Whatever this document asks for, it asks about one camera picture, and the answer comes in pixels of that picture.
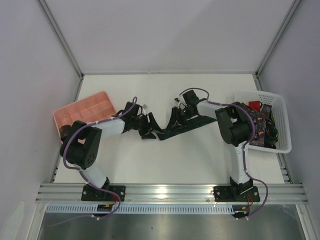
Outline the dark green tie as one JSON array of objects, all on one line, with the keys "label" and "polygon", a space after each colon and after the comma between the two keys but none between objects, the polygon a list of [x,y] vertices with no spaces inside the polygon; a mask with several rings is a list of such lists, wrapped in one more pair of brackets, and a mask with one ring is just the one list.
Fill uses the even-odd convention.
[{"label": "dark green tie", "polygon": [[194,118],[189,119],[186,122],[186,127],[181,127],[181,128],[178,128],[177,130],[166,130],[165,128],[163,129],[163,134],[157,133],[156,135],[160,141],[164,141],[169,138],[175,137],[177,135],[214,123],[216,121],[217,120],[215,118],[211,118],[208,116],[196,116]]}]

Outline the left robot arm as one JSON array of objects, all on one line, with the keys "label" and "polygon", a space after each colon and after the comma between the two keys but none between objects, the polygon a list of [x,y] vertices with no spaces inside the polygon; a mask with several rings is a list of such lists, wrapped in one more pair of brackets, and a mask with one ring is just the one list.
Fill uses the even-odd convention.
[{"label": "left robot arm", "polygon": [[77,120],[62,137],[60,155],[64,166],[76,170],[86,183],[103,192],[110,192],[110,181],[98,167],[96,159],[102,139],[120,135],[130,130],[138,131],[142,139],[155,139],[164,131],[153,114],[137,104],[137,97],[128,101],[123,110],[108,119],[85,123]]}]

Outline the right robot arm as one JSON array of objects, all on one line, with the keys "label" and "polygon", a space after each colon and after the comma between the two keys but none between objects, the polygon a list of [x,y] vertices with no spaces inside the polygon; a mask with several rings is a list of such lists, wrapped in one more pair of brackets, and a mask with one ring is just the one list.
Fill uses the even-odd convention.
[{"label": "right robot arm", "polygon": [[200,99],[194,90],[201,89],[188,88],[175,99],[177,106],[171,110],[166,134],[173,137],[217,122],[221,137],[230,151],[230,195],[239,200],[253,188],[253,179],[246,165],[247,145],[255,133],[253,120],[239,102],[227,104],[212,102],[208,97]]}]

